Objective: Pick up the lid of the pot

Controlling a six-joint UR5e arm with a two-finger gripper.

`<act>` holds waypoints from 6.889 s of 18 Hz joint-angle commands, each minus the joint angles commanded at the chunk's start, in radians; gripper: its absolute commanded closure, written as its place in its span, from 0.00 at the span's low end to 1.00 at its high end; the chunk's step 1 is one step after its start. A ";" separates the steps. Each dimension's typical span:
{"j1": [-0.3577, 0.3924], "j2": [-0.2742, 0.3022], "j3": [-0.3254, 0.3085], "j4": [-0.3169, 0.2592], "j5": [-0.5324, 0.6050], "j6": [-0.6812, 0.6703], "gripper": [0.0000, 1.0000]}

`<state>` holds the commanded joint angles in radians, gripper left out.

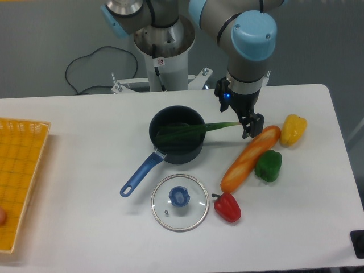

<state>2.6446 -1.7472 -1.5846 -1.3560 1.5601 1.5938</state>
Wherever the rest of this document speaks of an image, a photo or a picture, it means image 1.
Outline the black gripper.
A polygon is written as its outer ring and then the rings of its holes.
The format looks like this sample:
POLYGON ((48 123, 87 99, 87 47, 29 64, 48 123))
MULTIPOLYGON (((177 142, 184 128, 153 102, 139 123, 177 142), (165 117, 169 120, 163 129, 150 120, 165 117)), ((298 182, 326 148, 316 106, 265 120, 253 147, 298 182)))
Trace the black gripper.
POLYGON ((231 86, 232 83, 227 78, 222 78, 216 83, 214 94, 218 97, 220 112, 224 112, 228 107, 234 110, 243 127, 243 139, 258 136, 264 126, 264 116, 254 112, 260 90, 251 94, 239 94, 234 92, 231 86))

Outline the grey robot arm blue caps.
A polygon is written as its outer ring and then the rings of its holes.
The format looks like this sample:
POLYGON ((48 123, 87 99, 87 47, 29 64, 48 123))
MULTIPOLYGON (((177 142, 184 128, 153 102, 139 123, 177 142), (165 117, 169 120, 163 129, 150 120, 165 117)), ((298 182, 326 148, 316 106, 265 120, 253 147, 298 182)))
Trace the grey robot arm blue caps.
POLYGON ((189 18, 178 1, 107 1, 101 6, 106 22, 123 38, 132 36, 143 54, 153 92, 186 90, 188 51, 201 29, 227 54, 226 75, 215 95, 221 111, 233 109, 244 137, 263 130, 263 115, 254 105, 275 49, 277 26, 269 11, 281 1, 189 1, 189 18))

